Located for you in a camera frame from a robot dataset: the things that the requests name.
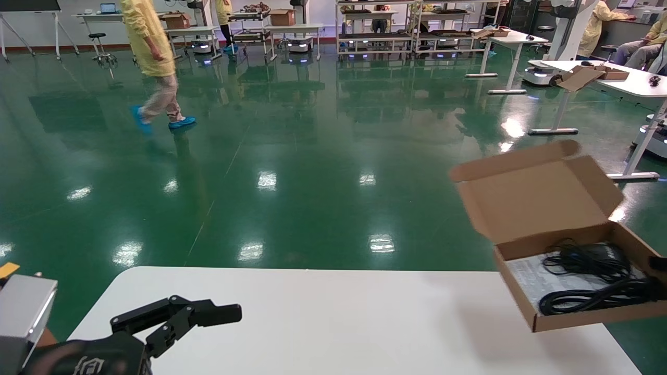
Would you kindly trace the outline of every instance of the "power cord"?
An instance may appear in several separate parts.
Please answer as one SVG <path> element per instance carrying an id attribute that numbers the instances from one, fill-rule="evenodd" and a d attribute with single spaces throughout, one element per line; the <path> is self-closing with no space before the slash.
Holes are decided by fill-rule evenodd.
<path id="1" fill-rule="evenodd" d="M 547 251 L 558 252 L 542 260 L 544 269 L 554 275 L 593 275 L 611 284 L 631 274 L 630 261 L 623 251 L 608 242 L 580 246 L 572 238 L 564 238 Z"/>
<path id="2" fill-rule="evenodd" d="M 623 251 L 610 242 L 578 245 L 572 238 L 564 238 L 549 246 L 542 260 L 544 269 L 554 275 L 593 275 L 607 284 L 600 290 L 563 290 L 552 292 L 540 300 L 543 315 L 569 314 L 643 304 L 662 299 L 661 283 L 655 278 L 632 278 L 630 261 Z"/>

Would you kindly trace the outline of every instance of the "chair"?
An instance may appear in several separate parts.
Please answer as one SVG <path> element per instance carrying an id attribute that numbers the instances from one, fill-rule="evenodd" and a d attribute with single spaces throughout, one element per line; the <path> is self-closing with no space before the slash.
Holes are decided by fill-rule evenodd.
<path id="1" fill-rule="evenodd" d="M 97 61 L 97 63 L 101 67 L 104 67 L 105 64 L 108 64 L 109 67 L 115 67 L 118 64 L 116 56 L 110 53 L 106 53 L 106 51 L 104 51 L 104 46 L 100 41 L 100 38 L 105 36 L 107 36 L 107 34 L 104 33 L 88 34 L 88 38 L 90 38 L 90 40 L 93 42 L 93 47 L 95 48 L 95 54 L 96 54 L 96 56 L 93 57 L 92 60 Z"/>
<path id="2" fill-rule="evenodd" d="M 605 61 L 606 63 L 608 63 L 609 60 L 612 59 L 612 55 L 616 52 L 617 49 L 618 49 L 617 45 L 603 45 L 600 47 L 601 51 L 609 53 L 609 56 L 607 56 L 607 60 Z"/>
<path id="3" fill-rule="evenodd" d="M 556 28 L 553 26 L 537 26 L 537 31 L 538 33 L 549 33 Z M 549 53 L 549 49 L 551 48 L 551 43 L 538 43 L 538 44 L 532 44 L 531 46 L 528 47 L 528 49 L 534 48 L 535 53 L 538 52 L 539 49 L 543 49 L 546 53 Z"/>

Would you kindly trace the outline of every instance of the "cardboard box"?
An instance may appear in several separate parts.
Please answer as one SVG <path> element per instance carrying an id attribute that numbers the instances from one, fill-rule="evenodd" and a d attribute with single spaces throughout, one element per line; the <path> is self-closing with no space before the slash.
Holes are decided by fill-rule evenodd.
<path id="1" fill-rule="evenodd" d="M 544 316 L 509 271 L 507 261 L 543 254 L 562 238 L 579 244 L 609 240 L 639 270 L 667 286 L 667 273 L 649 266 L 650 257 L 660 256 L 628 228 L 608 220 L 623 193 L 591 156 L 579 151 L 575 141 L 557 141 L 471 161 L 450 172 L 472 225 L 495 243 L 498 270 L 533 332 L 667 315 L 667 300 L 659 300 Z"/>
<path id="2" fill-rule="evenodd" d="M 272 9 L 269 15 L 273 26 L 294 26 L 296 24 L 294 9 Z"/>
<path id="3" fill-rule="evenodd" d="M 499 38 L 506 37 L 506 36 L 508 36 L 508 35 L 510 34 L 510 30 L 511 30 L 511 29 L 510 29 L 509 27 L 501 26 L 501 27 L 498 29 L 498 31 L 496 31 L 496 32 L 493 34 L 493 36 L 494 36 L 494 37 L 499 37 Z"/>
<path id="4" fill-rule="evenodd" d="M 167 29 L 189 29 L 190 15 L 187 13 L 175 12 L 165 13 L 159 17 L 167 23 Z"/>

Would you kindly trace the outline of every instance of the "white table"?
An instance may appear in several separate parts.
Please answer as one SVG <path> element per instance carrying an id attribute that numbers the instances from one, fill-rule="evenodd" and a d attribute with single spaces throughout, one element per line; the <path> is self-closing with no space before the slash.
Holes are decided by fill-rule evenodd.
<path id="1" fill-rule="evenodd" d="M 185 48 L 187 48 L 187 40 L 185 37 L 196 37 L 198 35 L 210 36 L 211 42 L 213 43 L 213 56 L 211 56 L 211 60 L 215 60 L 222 56 L 220 52 L 218 52 L 220 50 L 220 44 L 218 43 L 217 35 L 215 34 L 215 30 L 217 30 L 217 28 L 218 26 L 191 26 L 187 29 L 165 29 L 165 32 L 169 35 L 171 50 L 173 51 L 173 55 L 176 59 L 183 57 L 183 55 L 176 55 L 176 47 L 173 45 L 173 38 L 183 37 L 183 40 L 186 44 Z"/>
<path id="2" fill-rule="evenodd" d="M 472 29 L 471 31 L 476 32 L 480 29 Z M 505 85 L 505 90 L 489 90 L 487 93 L 489 95 L 507 95 L 507 94 L 525 94 L 526 90 L 524 89 L 512 89 L 512 82 L 514 80 L 514 74 L 516 73 L 516 68 L 519 65 L 519 56 L 521 56 L 521 49 L 526 43 L 545 43 L 548 42 L 547 39 L 536 37 L 533 35 L 533 40 L 528 40 L 526 37 L 528 34 L 520 33 L 519 31 L 510 30 L 510 33 L 506 37 L 489 37 L 489 40 L 486 42 L 486 48 L 484 50 L 484 57 L 482 58 L 482 73 L 484 73 L 484 66 L 486 65 L 486 59 L 491 48 L 491 42 L 500 44 L 509 49 L 515 49 L 516 53 L 514 54 L 514 59 L 512 60 L 512 70 L 510 70 L 510 76 L 507 79 L 507 85 Z"/>
<path id="3" fill-rule="evenodd" d="M 593 65 L 600 65 L 603 63 L 603 61 L 598 60 L 591 60 L 589 62 Z M 542 64 L 560 71 L 570 71 L 575 66 L 581 65 L 581 61 L 542 61 Z M 656 172 L 635 172 L 634 170 L 637 168 L 637 164 L 639 164 L 639 161 L 644 154 L 644 150 L 646 150 L 646 146 L 648 146 L 648 142 L 653 138 L 653 133 L 655 133 L 657 124 L 659 122 L 658 118 L 667 109 L 667 84 L 661 83 L 657 87 L 650 87 L 648 85 L 648 80 L 656 74 L 612 63 L 605 63 L 605 65 L 622 71 L 627 71 L 630 73 L 630 75 L 624 81 L 606 81 L 603 79 L 597 79 L 596 83 L 609 89 L 620 91 L 622 93 L 636 97 L 661 97 L 665 99 L 662 102 L 660 109 L 658 109 L 658 111 L 653 115 L 653 119 L 657 119 L 657 121 L 654 121 L 654 123 L 651 123 L 648 126 L 644 141 L 637 145 L 637 148 L 634 150 L 634 153 L 630 158 L 628 165 L 626 165 L 623 173 L 609 173 L 607 176 L 617 182 L 633 182 L 638 180 L 646 181 L 647 179 L 657 181 L 660 175 Z M 576 133 L 576 129 L 559 128 L 560 120 L 562 119 L 565 108 L 567 107 L 570 94 L 571 92 L 567 90 L 565 90 L 563 93 L 563 98 L 560 100 L 560 104 L 558 106 L 556 120 L 554 121 L 554 126 L 551 129 L 532 129 L 529 134 L 559 134 L 562 133 L 559 132 L 561 130 L 565 130 L 565 133 L 568 133 L 567 130 L 570 130 L 569 134 L 572 134 L 572 131 L 575 131 L 574 133 Z"/>
<path id="4" fill-rule="evenodd" d="M 295 36 L 297 34 L 303 34 L 305 36 L 308 33 L 316 33 L 317 34 L 317 60 L 319 61 L 319 58 L 321 57 L 320 52 L 319 52 L 319 34 L 320 30 L 324 30 L 324 24 L 323 23 L 301 23 L 297 25 L 292 25 L 292 26 L 266 26 L 265 27 L 267 30 L 271 31 L 271 44 L 275 46 L 275 37 L 273 36 L 274 33 L 282 33 L 282 34 L 294 34 Z"/>
<path id="5" fill-rule="evenodd" d="M 69 339 L 173 294 L 241 304 L 243 320 L 194 328 L 154 374 L 640 375 L 602 324 L 531 333 L 495 272 L 137 267 Z"/>
<path id="6" fill-rule="evenodd" d="M 371 13 L 342 13 L 343 22 L 352 21 L 352 34 L 354 31 L 354 21 L 362 20 L 362 33 L 364 32 L 364 19 L 386 19 L 388 21 L 387 30 L 392 29 L 392 17 L 398 14 L 398 11 L 371 11 Z"/>

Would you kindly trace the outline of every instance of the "person's arm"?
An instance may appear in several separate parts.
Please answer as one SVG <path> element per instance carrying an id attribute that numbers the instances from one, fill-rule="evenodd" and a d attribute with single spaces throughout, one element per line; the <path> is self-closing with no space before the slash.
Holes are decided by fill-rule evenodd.
<path id="1" fill-rule="evenodd" d="M 156 61 L 164 60 L 164 56 L 162 56 L 162 53 L 160 53 L 160 50 L 151 39 L 148 32 L 148 26 L 146 26 L 146 20 L 144 19 L 143 14 L 137 10 L 135 0 L 121 0 L 121 9 L 123 10 L 125 24 L 130 26 L 138 36 L 143 38 L 146 45 L 148 45 L 148 48 L 151 50 L 153 58 Z"/>
<path id="2" fill-rule="evenodd" d="M 662 30 L 662 24 L 665 21 L 665 16 L 667 15 L 667 12 L 663 13 L 662 17 L 658 20 L 658 22 L 654 23 L 653 26 L 651 26 L 651 30 L 648 31 L 648 34 L 643 38 L 644 40 L 653 40 L 655 39 L 658 34 L 660 34 L 660 30 Z"/>
<path id="3" fill-rule="evenodd" d="M 627 15 L 625 13 L 613 12 L 609 10 L 607 4 L 603 1 L 599 2 L 600 6 L 597 7 L 595 16 L 601 21 L 613 21 L 615 19 L 636 19 L 634 15 Z"/>

